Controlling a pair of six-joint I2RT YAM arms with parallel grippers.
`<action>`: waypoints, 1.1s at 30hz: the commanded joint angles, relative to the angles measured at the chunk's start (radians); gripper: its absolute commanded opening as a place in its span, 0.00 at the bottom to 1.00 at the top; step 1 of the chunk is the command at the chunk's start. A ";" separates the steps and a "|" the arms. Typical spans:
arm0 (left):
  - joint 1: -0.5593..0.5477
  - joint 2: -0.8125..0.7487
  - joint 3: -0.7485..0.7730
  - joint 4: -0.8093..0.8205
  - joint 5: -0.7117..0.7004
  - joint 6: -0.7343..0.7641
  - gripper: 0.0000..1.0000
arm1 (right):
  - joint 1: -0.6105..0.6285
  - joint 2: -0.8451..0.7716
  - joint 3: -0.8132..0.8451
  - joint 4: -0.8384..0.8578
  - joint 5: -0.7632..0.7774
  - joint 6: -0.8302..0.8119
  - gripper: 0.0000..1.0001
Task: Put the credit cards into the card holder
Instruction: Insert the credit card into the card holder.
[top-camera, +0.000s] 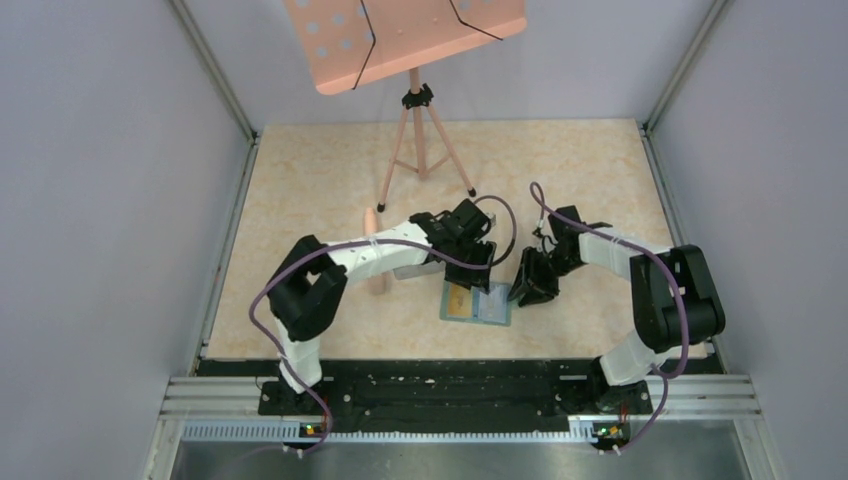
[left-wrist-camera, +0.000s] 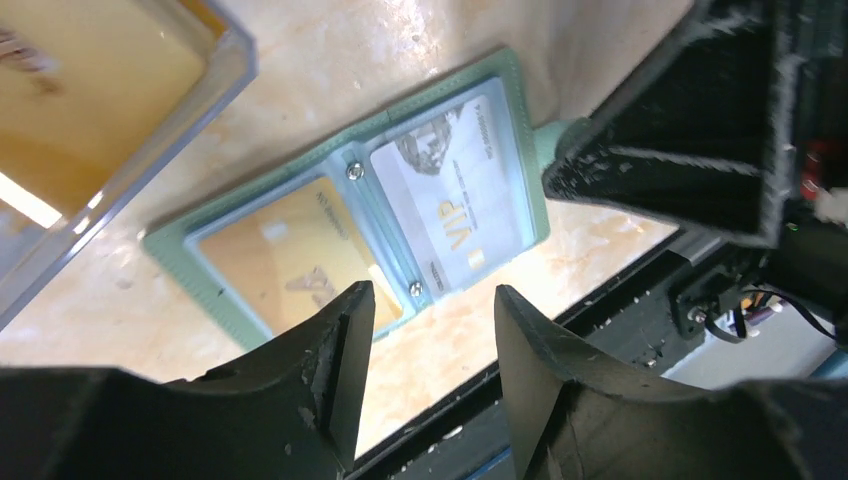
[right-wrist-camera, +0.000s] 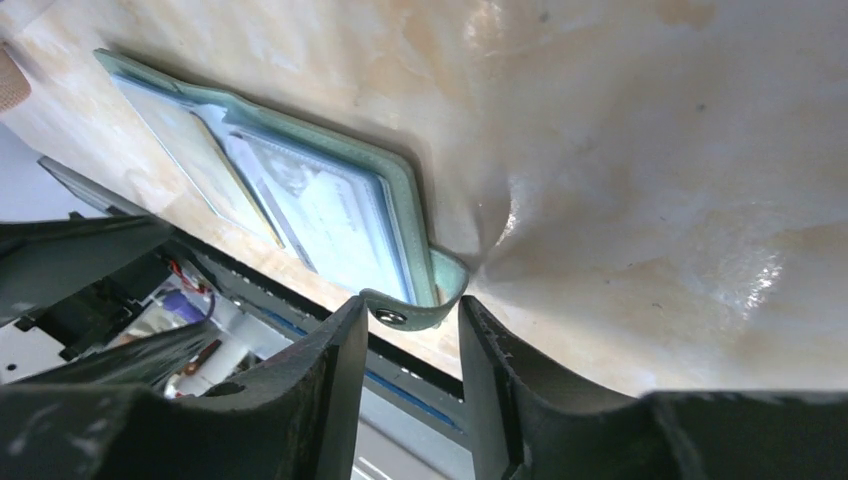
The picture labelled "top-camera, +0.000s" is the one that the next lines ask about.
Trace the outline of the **gold VIP credit card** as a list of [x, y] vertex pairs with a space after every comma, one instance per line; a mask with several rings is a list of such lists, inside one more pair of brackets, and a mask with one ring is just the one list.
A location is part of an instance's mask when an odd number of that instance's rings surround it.
[[445, 315], [449, 318], [472, 318], [474, 316], [473, 291], [451, 285], [446, 293]]

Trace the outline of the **green leather card holder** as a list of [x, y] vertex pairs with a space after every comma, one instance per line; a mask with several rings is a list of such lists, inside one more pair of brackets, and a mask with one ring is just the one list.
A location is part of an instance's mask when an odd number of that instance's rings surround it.
[[445, 321], [509, 327], [512, 304], [508, 301], [510, 285], [491, 283], [490, 290], [466, 289], [445, 282], [442, 289], [439, 318]]

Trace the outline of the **clear plastic card box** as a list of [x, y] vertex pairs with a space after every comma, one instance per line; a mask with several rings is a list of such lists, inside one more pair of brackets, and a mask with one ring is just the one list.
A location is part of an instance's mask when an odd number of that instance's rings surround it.
[[396, 268], [392, 271], [398, 281], [410, 280], [427, 275], [443, 272], [445, 264], [442, 261], [431, 260], [419, 265], [409, 265]]

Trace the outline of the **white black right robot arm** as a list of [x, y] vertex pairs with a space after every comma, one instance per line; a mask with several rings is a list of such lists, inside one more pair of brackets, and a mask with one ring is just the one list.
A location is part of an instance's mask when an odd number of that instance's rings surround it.
[[722, 333], [726, 316], [703, 251], [695, 245], [664, 247], [627, 238], [604, 222], [584, 222], [575, 206], [548, 217], [549, 249], [523, 250], [509, 301], [518, 307], [550, 302], [559, 280], [593, 265], [629, 281], [634, 329], [595, 358], [586, 385], [589, 404], [612, 412], [626, 386], [642, 381], [671, 354]]

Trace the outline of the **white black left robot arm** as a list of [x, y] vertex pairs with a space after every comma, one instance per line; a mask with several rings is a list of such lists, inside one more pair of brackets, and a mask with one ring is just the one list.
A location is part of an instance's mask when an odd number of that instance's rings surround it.
[[420, 212], [394, 227], [344, 242], [300, 238], [263, 290], [279, 334], [283, 401], [297, 413], [319, 404], [320, 337], [335, 320], [345, 290], [401, 271], [425, 275], [442, 266], [446, 281], [488, 290], [496, 244], [493, 215], [465, 199], [454, 209]]

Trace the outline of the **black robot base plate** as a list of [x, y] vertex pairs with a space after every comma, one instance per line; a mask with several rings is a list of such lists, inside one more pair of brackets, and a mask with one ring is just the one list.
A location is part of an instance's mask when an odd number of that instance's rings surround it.
[[420, 408], [430, 413], [436, 407], [471, 408], [488, 412], [494, 406], [539, 406], [550, 413], [558, 408], [567, 414], [618, 414], [620, 420], [632, 407], [652, 413], [653, 406], [640, 399], [647, 384], [612, 388], [597, 395], [588, 376], [590, 360], [325, 360], [324, 377], [314, 394], [296, 394], [283, 380], [270, 381], [261, 392], [271, 401], [264, 415], [293, 411], [301, 415], [331, 416], [343, 406], [344, 395], [355, 406]]

